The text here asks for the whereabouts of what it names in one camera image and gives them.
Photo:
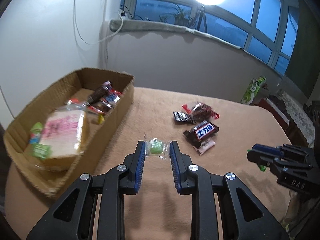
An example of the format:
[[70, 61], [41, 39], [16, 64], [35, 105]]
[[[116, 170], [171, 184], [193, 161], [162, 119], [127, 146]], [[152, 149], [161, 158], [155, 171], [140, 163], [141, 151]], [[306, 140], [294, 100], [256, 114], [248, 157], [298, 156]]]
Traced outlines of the green gum pack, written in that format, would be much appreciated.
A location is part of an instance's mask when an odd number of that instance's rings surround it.
[[259, 170], [262, 172], [266, 171], [266, 166], [261, 163], [261, 156], [259, 153], [254, 150], [247, 151], [247, 160], [251, 163], [254, 163], [259, 167]]

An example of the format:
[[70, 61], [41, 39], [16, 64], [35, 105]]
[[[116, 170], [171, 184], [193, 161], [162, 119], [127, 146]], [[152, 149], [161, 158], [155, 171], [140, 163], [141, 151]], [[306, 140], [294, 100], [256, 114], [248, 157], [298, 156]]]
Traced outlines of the grey windowsill cover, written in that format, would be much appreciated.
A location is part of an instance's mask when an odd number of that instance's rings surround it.
[[282, 76], [239, 46], [187, 27], [161, 22], [111, 20], [109, 29], [119, 31], [105, 45], [106, 58], [113, 67], [117, 58], [131, 61], [134, 57], [142, 59], [160, 54], [172, 57], [178, 53], [186, 59], [198, 59], [228, 73], [240, 68], [248, 72], [272, 71]]

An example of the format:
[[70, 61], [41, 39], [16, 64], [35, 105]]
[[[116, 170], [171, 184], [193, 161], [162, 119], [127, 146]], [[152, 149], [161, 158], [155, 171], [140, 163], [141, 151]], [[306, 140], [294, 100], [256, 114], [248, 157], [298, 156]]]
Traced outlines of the green candy clear wrapper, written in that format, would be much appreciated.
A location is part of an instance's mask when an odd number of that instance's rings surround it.
[[150, 137], [144, 133], [145, 156], [159, 157], [162, 160], [169, 158], [169, 142]]

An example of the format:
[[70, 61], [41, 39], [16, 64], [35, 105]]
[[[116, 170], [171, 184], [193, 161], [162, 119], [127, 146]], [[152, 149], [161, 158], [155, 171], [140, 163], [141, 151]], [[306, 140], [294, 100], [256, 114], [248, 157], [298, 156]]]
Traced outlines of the brown Snickers bar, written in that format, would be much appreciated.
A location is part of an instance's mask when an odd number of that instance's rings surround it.
[[183, 134], [195, 148], [199, 148], [202, 142], [216, 134], [219, 129], [220, 128], [212, 122], [204, 120], [191, 130], [184, 131]]

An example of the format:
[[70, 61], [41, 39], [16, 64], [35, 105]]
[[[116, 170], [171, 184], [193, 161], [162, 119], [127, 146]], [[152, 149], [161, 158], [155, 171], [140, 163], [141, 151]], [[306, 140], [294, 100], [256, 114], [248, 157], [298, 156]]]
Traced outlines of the dark chocolate bar in box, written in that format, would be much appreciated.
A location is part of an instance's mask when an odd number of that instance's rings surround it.
[[98, 102], [103, 96], [107, 95], [109, 91], [112, 89], [112, 85], [110, 81], [104, 82], [99, 88], [97, 88], [94, 92], [92, 92], [86, 99], [88, 105], [95, 104]]

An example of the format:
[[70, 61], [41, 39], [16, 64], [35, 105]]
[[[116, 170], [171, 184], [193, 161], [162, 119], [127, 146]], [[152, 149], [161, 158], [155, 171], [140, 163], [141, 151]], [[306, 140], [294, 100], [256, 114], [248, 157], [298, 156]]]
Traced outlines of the pink white small packet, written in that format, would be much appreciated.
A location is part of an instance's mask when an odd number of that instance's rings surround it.
[[209, 138], [201, 142], [199, 147], [194, 146], [194, 149], [195, 151], [198, 152], [199, 155], [203, 155], [215, 145], [216, 145], [216, 142], [212, 138]]

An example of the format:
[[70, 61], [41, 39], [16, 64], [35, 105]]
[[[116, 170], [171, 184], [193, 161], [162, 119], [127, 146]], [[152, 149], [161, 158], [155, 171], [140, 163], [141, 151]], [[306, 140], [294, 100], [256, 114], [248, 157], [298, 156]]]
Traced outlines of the brown cardboard box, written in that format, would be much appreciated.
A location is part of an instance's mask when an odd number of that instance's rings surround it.
[[[130, 74], [82, 68], [34, 98], [4, 134], [9, 157], [27, 181], [56, 199], [82, 172], [92, 172], [127, 113], [134, 93]], [[102, 119], [85, 106], [109, 82], [119, 92]]]

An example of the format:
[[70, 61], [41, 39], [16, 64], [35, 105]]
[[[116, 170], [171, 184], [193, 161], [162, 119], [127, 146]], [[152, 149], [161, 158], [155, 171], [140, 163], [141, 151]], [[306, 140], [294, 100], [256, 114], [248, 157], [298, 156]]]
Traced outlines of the red blue candy bar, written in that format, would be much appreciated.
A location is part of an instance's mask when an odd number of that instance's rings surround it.
[[103, 96], [98, 102], [90, 105], [88, 109], [97, 114], [106, 114], [121, 100], [122, 93], [117, 90], [111, 90], [109, 94]]

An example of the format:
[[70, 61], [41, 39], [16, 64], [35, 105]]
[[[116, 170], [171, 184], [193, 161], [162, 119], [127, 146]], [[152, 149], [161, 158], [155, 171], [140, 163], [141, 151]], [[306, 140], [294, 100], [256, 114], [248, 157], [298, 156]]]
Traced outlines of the green white tissue pack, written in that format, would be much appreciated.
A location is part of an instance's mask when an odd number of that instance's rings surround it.
[[249, 83], [249, 86], [247, 87], [240, 103], [244, 105], [250, 105], [253, 102], [257, 93], [259, 92], [259, 89], [266, 83], [266, 81], [267, 79], [264, 76], [253, 78]]

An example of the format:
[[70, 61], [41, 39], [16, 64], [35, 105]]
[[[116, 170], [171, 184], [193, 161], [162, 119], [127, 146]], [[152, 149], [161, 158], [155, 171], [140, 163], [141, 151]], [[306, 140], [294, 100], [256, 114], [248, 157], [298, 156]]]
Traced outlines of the white power strip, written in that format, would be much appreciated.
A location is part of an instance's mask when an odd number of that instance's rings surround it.
[[126, 14], [125, 11], [122, 11], [122, 12], [120, 13], [120, 15], [121, 15], [121, 17], [122, 17], [123, 19], [127, 19], [127, 14]]

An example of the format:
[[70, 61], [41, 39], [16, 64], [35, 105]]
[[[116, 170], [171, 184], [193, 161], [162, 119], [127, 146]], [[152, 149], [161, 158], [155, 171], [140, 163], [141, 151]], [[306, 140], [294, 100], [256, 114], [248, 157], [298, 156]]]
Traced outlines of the red dates clear bag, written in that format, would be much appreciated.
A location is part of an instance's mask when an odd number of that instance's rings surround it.
[[217, 120], [220, 115], [212, 107], [202, 102], [191, 102], [182, 105], [182, 109], [195, 121], [202, 122], [213, 118]]

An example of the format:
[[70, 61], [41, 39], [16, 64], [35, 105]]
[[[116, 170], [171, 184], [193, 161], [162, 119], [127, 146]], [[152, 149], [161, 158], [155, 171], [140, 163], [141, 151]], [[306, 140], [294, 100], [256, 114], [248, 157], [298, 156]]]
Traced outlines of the potted spider plant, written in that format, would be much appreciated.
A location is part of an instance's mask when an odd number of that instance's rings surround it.
[[160, 22], [168, 23], [173, 18], [174, 25], [184, 26], [188, 28], [195, 27], [195, 18], [191, 17], [191, 9], [184, 9], [181, 5], [174, 4], [173, 12], [159, 15]]

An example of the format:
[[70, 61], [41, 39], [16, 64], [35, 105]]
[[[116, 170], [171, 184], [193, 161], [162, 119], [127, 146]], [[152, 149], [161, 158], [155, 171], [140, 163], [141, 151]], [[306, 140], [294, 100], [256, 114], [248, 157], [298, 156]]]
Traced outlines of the green white snack pouch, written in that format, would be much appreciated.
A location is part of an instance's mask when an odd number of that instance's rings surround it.
[[29, 144], [31, 145], [31, 155], [38, 159], [47, 159], [51, 154], [51, 146], [40, 143], [42, 138], [43, 124], [37, 122], [30, 130]]

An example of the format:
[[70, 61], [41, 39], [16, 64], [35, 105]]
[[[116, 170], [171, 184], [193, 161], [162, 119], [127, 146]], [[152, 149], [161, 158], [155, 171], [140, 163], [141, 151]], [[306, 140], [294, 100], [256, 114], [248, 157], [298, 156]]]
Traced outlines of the white lace cloth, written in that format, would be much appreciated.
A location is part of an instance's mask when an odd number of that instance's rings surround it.
[[282, 89], [278, 90], [277, 95], [279, 99], [283, 100], [287, 113], [300, 129], [308, 143], [308, 146], [313, 148], [315, 141], [315, 127], [304, 111], [303, 106]]

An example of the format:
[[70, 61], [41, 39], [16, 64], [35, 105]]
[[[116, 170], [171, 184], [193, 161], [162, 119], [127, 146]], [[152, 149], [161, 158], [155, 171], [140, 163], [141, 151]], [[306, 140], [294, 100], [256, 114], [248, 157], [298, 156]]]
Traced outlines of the black white patterned snack packet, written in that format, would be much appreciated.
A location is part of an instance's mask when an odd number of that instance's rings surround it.
[[178, 123], [188, 123], [188, 124], [196, 124], [194, 119], [186, 113], [183, 112], [173, 112], [174, 120]]

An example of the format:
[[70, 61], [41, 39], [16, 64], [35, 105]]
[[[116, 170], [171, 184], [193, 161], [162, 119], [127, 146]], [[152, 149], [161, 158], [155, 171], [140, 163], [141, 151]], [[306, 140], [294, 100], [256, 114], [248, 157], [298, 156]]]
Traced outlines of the pink bread bag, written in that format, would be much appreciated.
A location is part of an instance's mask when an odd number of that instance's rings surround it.
[[51, 146], [47, 159], [38, 159], [40, 167], [51, 171], [68, 170], [89, 135], [87, 112], [83, 107], [64, 107], [48, 116], [40, 143]]

